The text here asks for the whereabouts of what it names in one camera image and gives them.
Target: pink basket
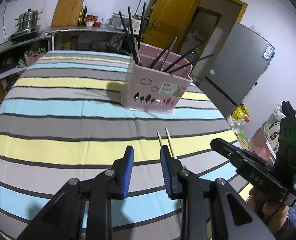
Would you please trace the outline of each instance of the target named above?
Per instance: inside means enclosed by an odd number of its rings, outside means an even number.
[[[143,66],[136,65],[133,59],[128,64],[125,83],[121,91],[121,104],[131,110],[162,112],[171,114],[192,82],[189,74],[192,66],[168,74],[152,68],[147,68],[162,52],[162,49],[141,43],[140,58]],[[170,53],[163,69],[178,59],[180,55]],[[163,58],[156,65],[161,65]],[[189,63],[185,58],[174,65],[176,69]]]
[[[35,63],[38,59],[40,59],[44,55],[45,55],[45,53],[42,53],[42,54],[34,54],[34,55],[30,56],[30,57],[25,57],[26,66],[29,67],[30,65],[32,65],[33,63]]]

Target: wooden cutting board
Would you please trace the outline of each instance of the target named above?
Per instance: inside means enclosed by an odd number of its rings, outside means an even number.
[[[76,26],[84,0],[58,0],[51,26]]]

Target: refrigerator door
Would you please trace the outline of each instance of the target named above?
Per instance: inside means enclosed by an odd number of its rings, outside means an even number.
[[[201,81],[198,87],[215,104],[225,119],[235,110],[236,106],[206,79]]]
[[[235,23],[207,77],[239,104],[268,64],[263,57],[269,43]]]

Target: blue stripe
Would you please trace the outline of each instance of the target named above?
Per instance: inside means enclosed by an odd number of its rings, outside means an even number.
[[[96,69],[96,70],[106,70],[106,71],[118,71],[118,72],[127,72],[127,66],[125,67],[111,67],[111,66],[101,66],[101,65],[87,65],[87,64],[79,64],[79,63],[47,63],[41,64],[36,63],[31,65],[28,70],[30,69],[42,69],[42,68],[86,68],[86,69]]]
[[[96,56],[110,56],[110,57],[120,57],[125,59],[130,59],[130,56],[121,55],[116,53],[108,53],[108,52],[99,52],[99,51],[83,51],[83,50],[51,50],[49,53],[56,54],[88,54],[88,55],[96,55]]]
[[[202,178],[215,180],[221,177],[228,180],[235,175],[235,169],[227,163]],[[49,199],[46,198],[25,195],[0,186],[0,208],[28,220],[32,220],[48,201]],[[179,202],[170,200],[165,190],[128,197],[124,201],[114,200],[112,202],[112,226],[145,221],[168,214],[179,207]],[[86,227],[86,216],[87,214],[83,221],[83,228]]]
[[[223,118],[217,109],[178,108],[173,114],[159,114],[132,111],[99,101],[65,101],[65,100],[32,100],[8,99],[3,101],[0,114],[21,114],[30,116],[90,116],[104,118],[143,118],[143,119],[217,119]]]

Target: glass jar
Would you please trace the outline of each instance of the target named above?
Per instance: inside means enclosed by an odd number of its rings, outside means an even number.
[[[86,17],[86,26],[87,27],[94,26],[94,16],[93,15],[87,15],[87,17]]]

